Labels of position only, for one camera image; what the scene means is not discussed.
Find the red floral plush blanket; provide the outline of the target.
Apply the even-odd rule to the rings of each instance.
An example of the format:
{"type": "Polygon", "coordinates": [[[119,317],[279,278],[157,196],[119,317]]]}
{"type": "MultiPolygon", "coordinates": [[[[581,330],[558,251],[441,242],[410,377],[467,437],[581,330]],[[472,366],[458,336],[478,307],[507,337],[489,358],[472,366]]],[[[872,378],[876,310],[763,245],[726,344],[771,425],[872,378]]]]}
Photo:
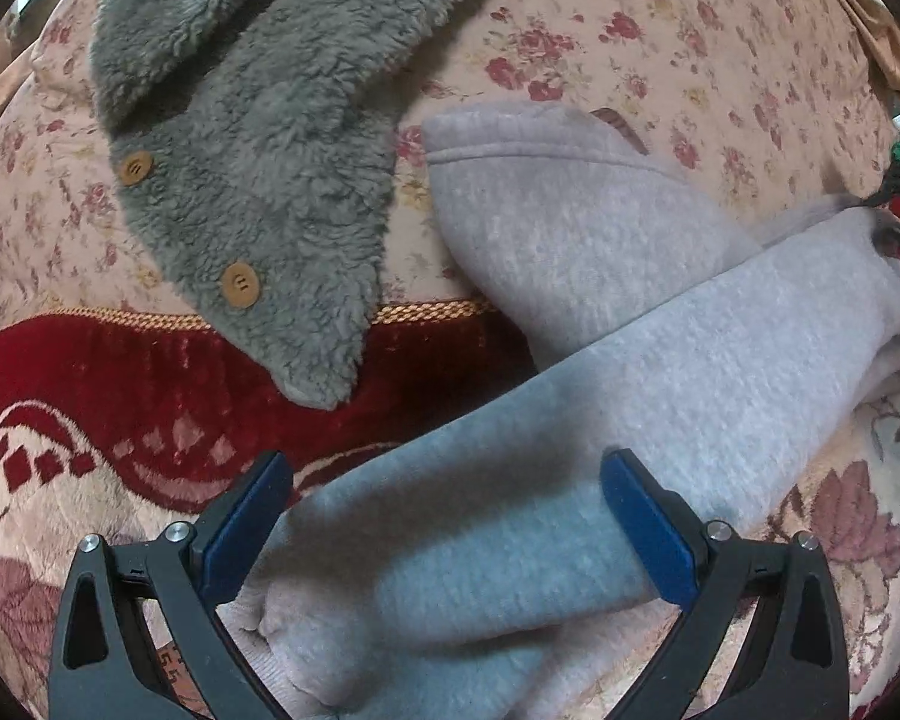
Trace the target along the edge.
{"type": "MultiPolygon", "coordinates": [[[[188,317],[66,312],[0,332],[0,673],[32,712],[77,540],[157,535],[199,514],[256,454],[281,450],[294,505],[335,479],[530,380],[520,333],[496,312],[405,307],[372,333],[356,399],[292,405],[247,356],[188,317]]],[[[900,677],[900,372],[844,419],[754,527],[820,535],[844,615],[850,705],[900,677]]],[[[557,717],[592,718],[670,621],[557,717]]]]}

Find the grey-green fleece jacket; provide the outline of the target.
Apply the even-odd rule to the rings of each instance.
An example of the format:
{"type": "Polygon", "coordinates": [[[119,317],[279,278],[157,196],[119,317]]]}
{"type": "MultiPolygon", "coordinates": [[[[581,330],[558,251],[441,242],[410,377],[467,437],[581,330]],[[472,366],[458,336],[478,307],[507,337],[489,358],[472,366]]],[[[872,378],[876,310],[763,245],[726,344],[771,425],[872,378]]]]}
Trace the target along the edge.
{"type": "Polygon", "coordinates": [[[351,395],[380,302],[397,73],[460,0],[100,0],[126,223],[290,401],[351,395]]]}

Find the pink floral quilt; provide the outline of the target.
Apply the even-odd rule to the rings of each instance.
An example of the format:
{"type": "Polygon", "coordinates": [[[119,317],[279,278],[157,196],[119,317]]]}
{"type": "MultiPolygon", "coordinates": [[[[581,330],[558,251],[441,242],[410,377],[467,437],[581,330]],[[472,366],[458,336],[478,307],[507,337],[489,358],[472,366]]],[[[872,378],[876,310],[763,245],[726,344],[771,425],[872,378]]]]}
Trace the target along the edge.
{"type": "MultiPolygon", "coordinates": [[[[87,47],[59,0],[0,115],[0,327],[69,307],[180,314],[126,226],[87,47]]],[[[497,99],[614,110],[746,224],[878,187],[894,128],[839,0],[466,0],[403,78],[383,267],[390,304],[468,298],[430,215],[421,122],[497,99]]]]}

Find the light grey sweatpants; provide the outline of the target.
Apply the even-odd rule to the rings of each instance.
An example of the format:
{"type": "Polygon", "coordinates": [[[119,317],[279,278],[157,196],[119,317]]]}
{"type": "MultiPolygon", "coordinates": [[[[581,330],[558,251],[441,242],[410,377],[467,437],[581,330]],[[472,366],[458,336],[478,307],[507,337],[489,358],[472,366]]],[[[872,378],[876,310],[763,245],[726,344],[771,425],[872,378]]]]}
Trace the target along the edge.
{"type": "Polygon", "coordinates": [[[749,231],[560,104],[422,139],[443,242],[536,374],[294,505],[222,619],[297,718],[554,718],[663,621],[605,450],[754,527],[899,374],[900,263],[850,197],[749,231]]]}

